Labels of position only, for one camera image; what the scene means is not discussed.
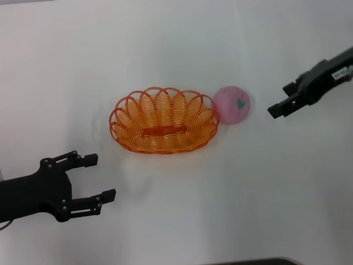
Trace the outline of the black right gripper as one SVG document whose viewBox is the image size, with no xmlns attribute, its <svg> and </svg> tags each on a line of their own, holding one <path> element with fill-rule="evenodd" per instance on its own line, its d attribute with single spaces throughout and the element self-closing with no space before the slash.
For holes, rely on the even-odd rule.
<svg viewBox="0 0 353 265">
<path fill-rule="evenodd" d="M 328 91 L 352 80 L 352 48 L 330 60 L 317 63 L 299 79 L 283 87 L 287 99 L 270 106 L 274 118 L 287 117 L 306 105 L 313 105 Z"/>
</svg>

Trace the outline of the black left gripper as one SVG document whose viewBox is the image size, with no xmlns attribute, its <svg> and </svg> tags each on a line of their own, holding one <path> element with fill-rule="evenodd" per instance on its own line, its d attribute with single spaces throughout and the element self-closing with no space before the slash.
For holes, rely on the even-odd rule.
<svg viewBox="0 0 353 265">
<path fill-rule="evenodd" d="M 59 222 L 99 215 L 104 204 L 115 200 L 111 189 L 87 198 L 72 199 L 72 185 L 66 171 L 96 166 L 96 153 L 81 156 L 76 150 L 40 161 L 28 176 L 1 181 L 1 222 L 37 213 L 49 213 Z"/>
</svg>

